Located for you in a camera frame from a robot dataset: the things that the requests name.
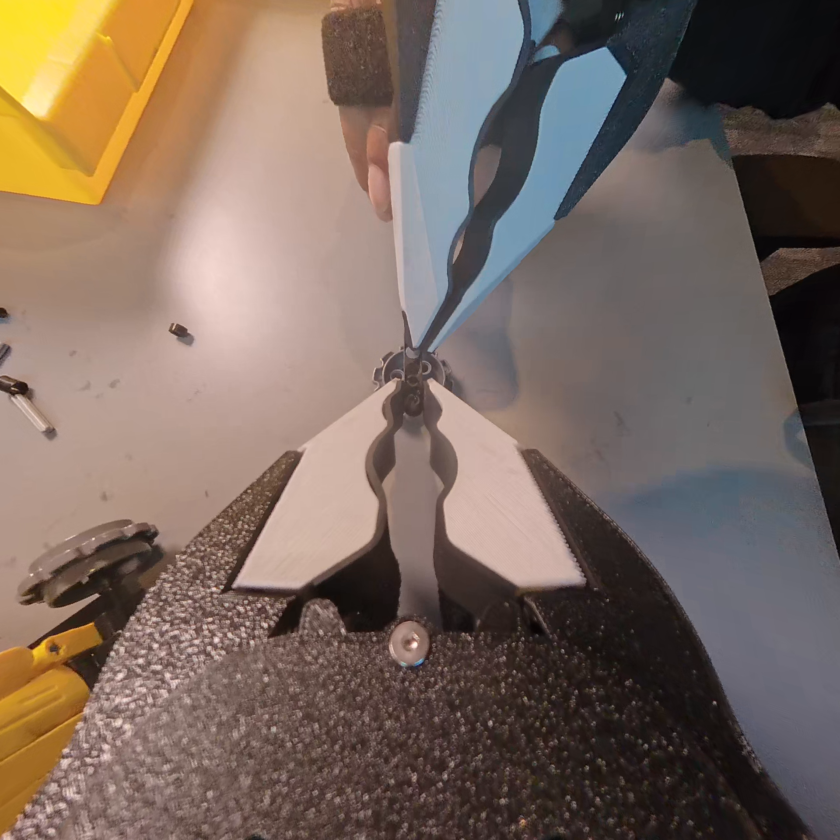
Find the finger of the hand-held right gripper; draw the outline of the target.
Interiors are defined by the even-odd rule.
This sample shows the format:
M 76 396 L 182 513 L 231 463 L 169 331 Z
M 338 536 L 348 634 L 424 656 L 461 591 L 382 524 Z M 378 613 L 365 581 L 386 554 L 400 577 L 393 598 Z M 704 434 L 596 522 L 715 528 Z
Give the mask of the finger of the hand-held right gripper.
M 436 3 L 413 134 L 389 151 L 397 283 L 418 349 L 454 298 L 480 140 L 522 72 L 530 34 L 526 2 Z
M 454 303 L 421 342 L 434 350 L 553 228 L 627 74 L 607 47 L 529 65 L 507 105 L 497 171 L 452 267 Z

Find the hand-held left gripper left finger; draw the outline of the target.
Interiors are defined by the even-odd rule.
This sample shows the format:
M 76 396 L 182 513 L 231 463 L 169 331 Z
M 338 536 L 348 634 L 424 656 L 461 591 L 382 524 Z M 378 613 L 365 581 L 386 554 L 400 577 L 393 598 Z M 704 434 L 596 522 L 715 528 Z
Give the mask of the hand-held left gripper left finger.
M 331 600 L 353 631 L 396 618 L 401 573 L 387 541 L 383 484 L 402 422 L 403 384 L 393 381 L 301 447 L 233 574 L 234 592 L 290 597 L 285 630 L 317 598 Z

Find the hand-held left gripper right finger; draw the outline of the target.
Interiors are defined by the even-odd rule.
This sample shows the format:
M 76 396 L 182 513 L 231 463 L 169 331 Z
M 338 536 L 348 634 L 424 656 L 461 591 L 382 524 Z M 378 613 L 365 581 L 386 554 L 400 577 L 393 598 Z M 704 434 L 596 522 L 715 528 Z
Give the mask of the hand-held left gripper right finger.
M 585 587 L 585 573 L 518 441 L 436 381 L 425 388 L 437 501 L 434 570 L 476 622 L 526 595 Z

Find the yellow brick toy truck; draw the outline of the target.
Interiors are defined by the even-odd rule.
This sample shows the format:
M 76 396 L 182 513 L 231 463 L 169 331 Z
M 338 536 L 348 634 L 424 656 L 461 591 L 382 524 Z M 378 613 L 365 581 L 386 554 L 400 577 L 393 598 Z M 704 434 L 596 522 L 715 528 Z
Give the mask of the yellow brick toy truck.
M 145 521 L 109 521 L 30 564 L 17 589 L 21 605 L 93 601 L 33 646 L 1 653 L 2 832 L 69 743 L 112 647 L 143 600 L 141 577 L 162 557 L 158 534 Z

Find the pale grey desk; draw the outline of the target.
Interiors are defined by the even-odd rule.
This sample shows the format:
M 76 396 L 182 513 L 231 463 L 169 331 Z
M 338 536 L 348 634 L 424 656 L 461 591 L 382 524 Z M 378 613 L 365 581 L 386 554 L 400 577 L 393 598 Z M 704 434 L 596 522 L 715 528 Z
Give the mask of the pale grey desk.
M 371 392 L 392 229 L 351 172 L 315 2 L 196 2 L 98 206 L 2 194 L 2 648 L 27 567 L 100 522 L 182 550 Z M 838 563 L 717 114 L 668 86 L 440 350 L 458 394 L 633 538 L 756 753 L 838 837 Z M 168 332 L 185 325 L 191 345 Z

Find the yellow storage bin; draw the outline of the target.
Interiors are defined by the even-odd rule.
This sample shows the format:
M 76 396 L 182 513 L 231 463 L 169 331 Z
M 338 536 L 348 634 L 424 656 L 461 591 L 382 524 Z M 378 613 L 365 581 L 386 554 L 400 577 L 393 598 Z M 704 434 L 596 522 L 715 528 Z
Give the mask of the yellow storage bin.
M 2 1 L 2 192 L 100 204 L 192 7 Z

